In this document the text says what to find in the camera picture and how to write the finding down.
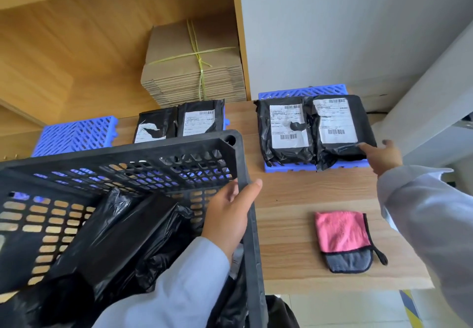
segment wooden cabinet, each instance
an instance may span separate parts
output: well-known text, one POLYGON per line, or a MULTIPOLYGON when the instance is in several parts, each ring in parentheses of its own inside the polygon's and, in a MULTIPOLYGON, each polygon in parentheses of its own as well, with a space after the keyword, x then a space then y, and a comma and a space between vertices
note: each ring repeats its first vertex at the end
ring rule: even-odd
POLYGON ((41 126, 158 108, 151 27, 232 10, 244 43, 240 0, 0 0, 0 104, 41 126))

